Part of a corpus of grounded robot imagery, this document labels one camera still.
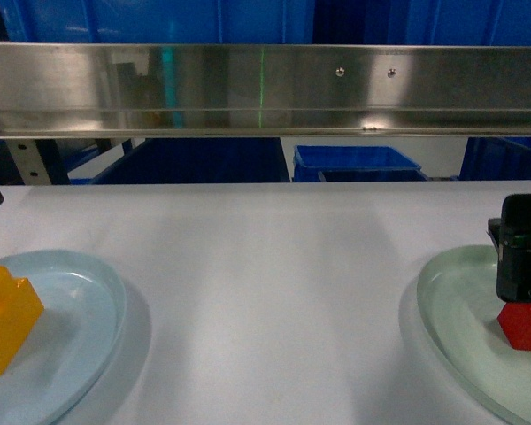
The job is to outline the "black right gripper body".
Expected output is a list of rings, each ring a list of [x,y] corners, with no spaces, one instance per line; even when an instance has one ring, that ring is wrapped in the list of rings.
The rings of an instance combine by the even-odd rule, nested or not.
[[[496,294],[506,303],[531,303],[531,194],[513,194],[501,216],[488,220],[497,253]]]

